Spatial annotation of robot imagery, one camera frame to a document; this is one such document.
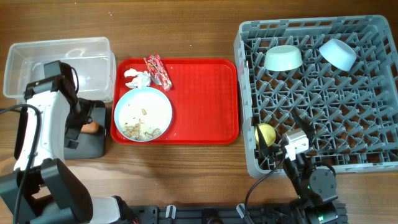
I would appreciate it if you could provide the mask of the red serving tray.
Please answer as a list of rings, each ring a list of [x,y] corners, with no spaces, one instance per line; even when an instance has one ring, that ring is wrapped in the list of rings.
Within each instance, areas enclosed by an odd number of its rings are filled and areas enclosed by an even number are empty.
[[[238,81],[226,59],[163,58],[172,81],[170,127],[153,144],[230,144],[239,134]]]

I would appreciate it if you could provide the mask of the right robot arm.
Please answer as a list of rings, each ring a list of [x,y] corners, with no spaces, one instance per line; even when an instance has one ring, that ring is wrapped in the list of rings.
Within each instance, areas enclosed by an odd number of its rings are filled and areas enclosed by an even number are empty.
[[[298,128],[282,136],[279,147],[267,144],[260,126],[256,125],[259,151],[262,156],[278,164],[256,182],[260,184],[277,169],[283,168],[290,179],[297,198],[289,203],[290,218],[294,223],[331,223],[339,218],[334,204],[336,193],[336,171],[324,162],[310,162],[305,153],[312,147],[315,129],[293,112]]]

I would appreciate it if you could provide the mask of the light blue bowl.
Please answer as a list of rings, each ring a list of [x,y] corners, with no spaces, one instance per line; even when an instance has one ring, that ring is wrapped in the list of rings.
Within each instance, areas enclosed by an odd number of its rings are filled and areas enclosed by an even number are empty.
[[[356,61],[355,51],[338,39],[330,39],[319,48],[321,56],[334,67],[348,72]]]

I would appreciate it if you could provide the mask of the white tissue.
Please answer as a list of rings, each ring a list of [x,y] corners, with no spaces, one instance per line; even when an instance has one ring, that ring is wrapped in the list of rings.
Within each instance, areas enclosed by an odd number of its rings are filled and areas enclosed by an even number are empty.
[[[132,78],[130,82],[126,83],[126,86],[130,89],[147,87],[150,86],[151,83],[151,77],[147,71],[140,72],[130,68],[124,72],[124,77]]]

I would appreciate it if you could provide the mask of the grey dishwasher rack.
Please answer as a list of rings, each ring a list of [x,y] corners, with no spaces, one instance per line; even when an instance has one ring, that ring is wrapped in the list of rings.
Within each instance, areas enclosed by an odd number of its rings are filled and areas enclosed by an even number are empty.
[[[346,72],[324,59],[330,39],[348,44],[356,61]],[[266,52],[293,45],[302,55],[296,69],[264,68]],[[307,156],[337,172],[397,169],[397,48],[380,15],[246,21],[234,40],[243,112],[248,174],[260,178],[275,163],[260,155],[257,124],[279,136],[296,128],[293,110],[315,129]]]

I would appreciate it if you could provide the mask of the orange carrot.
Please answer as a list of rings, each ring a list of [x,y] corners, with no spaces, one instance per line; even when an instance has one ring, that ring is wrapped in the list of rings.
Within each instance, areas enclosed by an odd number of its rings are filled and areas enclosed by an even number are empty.
[[[91,122],[88,124],[84,124],[81,128],[81,133],[84,134],[95,134],[98,132],[100,126],[96,122]]]

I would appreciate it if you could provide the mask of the black tray bin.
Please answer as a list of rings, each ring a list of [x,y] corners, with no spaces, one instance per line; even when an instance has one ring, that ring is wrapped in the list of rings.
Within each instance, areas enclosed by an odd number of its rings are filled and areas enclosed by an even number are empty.
[[[105,103],[98,100],[78,99],[80,112],[88,124],[97,123],[99,129],[93,133],[84,133],[78,128],[83,127],[83,123],[78,121],[73,110],[67,117],[65,123],[64,138],[64,157],[65,160],[93,159],[104,155],[106,144],[106,123],[107,110]]]

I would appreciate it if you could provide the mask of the yellow cup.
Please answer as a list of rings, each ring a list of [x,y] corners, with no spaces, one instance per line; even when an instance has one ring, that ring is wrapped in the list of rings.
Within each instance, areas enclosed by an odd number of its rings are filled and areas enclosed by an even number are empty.
[[[267,146],[272,146],[275,143],[277,137],[275,129],[267,123],[257,124],[254,128],[255,140],[257,145],[259,145],[259,133],[257,128],[259,128],[259,130],[261,131],[262,137],[264,138]]]

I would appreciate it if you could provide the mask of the green bowl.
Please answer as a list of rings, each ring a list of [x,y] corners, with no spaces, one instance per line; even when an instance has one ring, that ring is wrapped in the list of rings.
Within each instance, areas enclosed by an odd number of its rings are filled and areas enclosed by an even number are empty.
[[[293,70],[302,64],[301,52],[293,45],[273,47],[266,52],[264,59],[264,68],[274,72]]]

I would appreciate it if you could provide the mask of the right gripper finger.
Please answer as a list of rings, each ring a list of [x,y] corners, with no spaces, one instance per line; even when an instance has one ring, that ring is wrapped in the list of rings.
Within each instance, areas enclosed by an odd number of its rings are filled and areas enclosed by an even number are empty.
[[[257,124],[255,131],[257,133],[257,145],[259,148],[267,148],[267,126],[265,124]]]
[[[313,126],[310,123],[306,122],[304,119],[302,119],[295,110],[293,110],[292,116],[295,123],[299,126],[299,128],[304,131],[307,137],[309,139],[313,139],[315,137],[315,129],[313,128]]]

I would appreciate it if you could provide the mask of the clear plastic bin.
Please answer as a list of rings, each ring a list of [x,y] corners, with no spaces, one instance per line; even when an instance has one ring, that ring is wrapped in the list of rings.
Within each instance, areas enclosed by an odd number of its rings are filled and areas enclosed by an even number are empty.
[[[3,93],[23,101],[28,83],[44,78],[44,65],[59,60],[75,68],[78,97],[113,101],[116,57],[105,37],[44,40],[11,45],[4,72]]]

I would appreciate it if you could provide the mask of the red snack wrapper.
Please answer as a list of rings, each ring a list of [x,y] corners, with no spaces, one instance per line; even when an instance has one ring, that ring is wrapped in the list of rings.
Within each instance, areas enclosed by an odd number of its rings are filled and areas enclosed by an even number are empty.
[[[144,57],[144,61],[147,65],[152,81],[156,85],[161,86],[165,91],[171,90],[172,82],[160,56],[158,54],[150,55]]]

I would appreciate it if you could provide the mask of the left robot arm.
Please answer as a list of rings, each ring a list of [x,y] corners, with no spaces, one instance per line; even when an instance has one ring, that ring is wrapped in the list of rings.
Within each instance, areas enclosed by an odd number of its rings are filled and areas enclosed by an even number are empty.
[[[65,135],[77,138],[91,118],[80,108],[76,70],[59,60],[44,65],[45,77],[29,83],[11,174],[1,177],[1,198],[13,223],[132,223],[134,214],[117,196],[91,197],[64,163]]]

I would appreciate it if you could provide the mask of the light blue plate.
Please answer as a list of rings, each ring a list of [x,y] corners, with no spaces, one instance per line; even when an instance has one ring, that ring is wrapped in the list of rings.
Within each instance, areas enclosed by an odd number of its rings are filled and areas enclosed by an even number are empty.
[[[135,88],[125,93],[114,107],[114,124],[122,136],[133,142],[159,138],[171,124],[170,100],[158,89]]]

